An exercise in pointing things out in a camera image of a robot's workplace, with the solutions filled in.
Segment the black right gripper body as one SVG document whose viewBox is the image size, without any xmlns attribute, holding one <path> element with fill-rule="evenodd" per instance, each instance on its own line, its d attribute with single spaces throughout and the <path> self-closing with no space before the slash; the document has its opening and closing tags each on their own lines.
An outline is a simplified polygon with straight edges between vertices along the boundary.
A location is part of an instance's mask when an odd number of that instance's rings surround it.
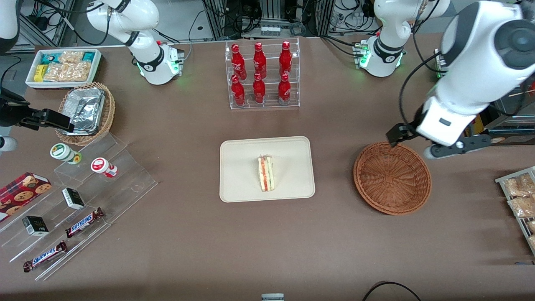
<svg viewBox="0 0 535 301">
<path fill-rule="evenodd" d="M 31 116 L 29 103 L 7 88 L 1 88 L 0 125 L 10 127 Z"/>
</svg>

